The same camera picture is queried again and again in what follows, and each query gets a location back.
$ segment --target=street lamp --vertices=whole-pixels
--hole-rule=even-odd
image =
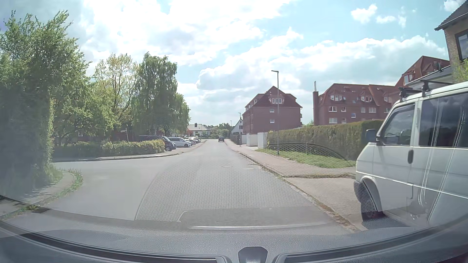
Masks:
[[[277,103],[277,109],[276,112],[278,113],[278,130],[276,132],[276,155],[279,155],[279,71],[278,70],[272,70],[273,72],[276,72],[276,90],[278,91],[278,103]]]
[[[239,113],[239,120],[241,120],[242,119],[241,113],[240,112],[238,113]],[[241,146],[241,144],[242,144],[242,133],[241,133],[241,130],[239,130],[239,146]]]

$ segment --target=windshield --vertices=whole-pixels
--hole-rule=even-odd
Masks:
[[[1,223],[266,263],[468,216],[468,2],[1,5]]]

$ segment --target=white house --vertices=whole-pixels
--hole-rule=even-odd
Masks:
[[[187,126],[187,135],[210,135],[210,131],[203,124],[189,124],[189,126]]]
[[[244,128],[244,126],[242,125],[242,120],[239,119],[239,121],[237,121],[236,125],[234,125],[234,128],[231,130],[231,134],[234,134],[235,132],[238,132],[238,133],[242,134],[243,128]]]

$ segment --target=white van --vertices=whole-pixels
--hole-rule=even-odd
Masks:
[[[407,92],[415,93],[406,96]],[[354,191],[363,220],[413,226],[468,216],[468,82],[403,90],[381,128],[367,130]]]

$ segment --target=road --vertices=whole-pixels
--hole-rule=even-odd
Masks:
[[[174,156],[56,165],[80,170],[83,185],[48,204],[53,210],[10,222],[50,229],[59,220],[46,215],[83,215],[188,229],[323,226],[327,233],[349,233],[305,195],[216,140]]]

